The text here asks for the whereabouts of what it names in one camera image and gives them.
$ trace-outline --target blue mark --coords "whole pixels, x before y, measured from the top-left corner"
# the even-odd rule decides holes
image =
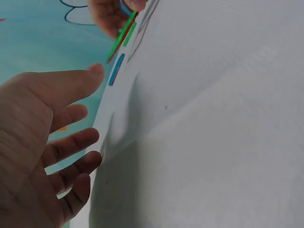
[[[113,84],[114,84],[114,82],[115,82],[115,79],[116,79],[116,76],[117,76],[117,74],[118,74],[118,71],[119,71],[119,69],[120,69],[120,66],[121,66],[122,63],[123,63],[124,56],[125,56],[125,54],[122,54],[122,55],[119,57],[119,59],[118,59],[118,61],[117,61],[117,63],[116,63],[116,66],[115,66],[115,68],[114,68],[114,71],[113,71],[113,73],[112,73],[112,76],[111,76],[111,78],[110,78],[109,86],[113,86]]]

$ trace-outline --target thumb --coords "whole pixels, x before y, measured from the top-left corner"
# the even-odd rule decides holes
[[[147,0],[124,0],[125,4],[134,11],[142,11],[146,6]]]

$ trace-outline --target skin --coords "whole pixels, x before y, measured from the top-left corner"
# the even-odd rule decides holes
[[[124,0],[129,9],[141,11],[147,0]],[[120,0],[89,0],[88,6],[93,21],[109,37],[116,39],[119,29],[122,29],[128,20],[128,15],[121,10]]]
[[[0,86],[2,228],[60,228],[86,204],[89,174],[99,166],[100,153],[50,175],[44,168],[95,143],[98,131],[88,128],[53,142],[48,136],[86,117],[87,109],[72,103],[90,96],[103,78],[103,67],[95,64],[88,70],[23,73]]]

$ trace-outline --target fingernail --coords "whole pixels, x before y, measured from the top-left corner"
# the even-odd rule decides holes
[[[131,8],[136,11],[141,11],[144,9],[145,1],[143,0],[131,0]]]
[[[92,71],[96,75],[102,75],[104,73],[104,67],[100,63],[95,63],[87,67],[88,70]]]

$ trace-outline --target black outline drawing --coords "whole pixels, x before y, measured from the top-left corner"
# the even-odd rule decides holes
[[[65,15],[65,21],[66,21],[66,22],[71,23],[71,24],[74,24],[74,25],[84,25],[84,26],[95,26],[95,25],[96,25],[96,24],[80,24],[80,23],[75,23],[75,22],[69,21],[69,20],[67,19],[68,14],[69,14],[71,11],[73,11],[74,9],[76,9],[76,8],[85,8],[85,7],[88,7],[88,5],[84,5],[84,6],[70,6],[70,5],[66,4],[66,3],[64,3],[63,0],[59,0],[59,1],[60,1],[62,4],[64,4],[65,6],[68,6],[68,7],[71,7],[71,8],[72,8],[72,9],[70,9],[70,10],[66,13],[66,15]]]

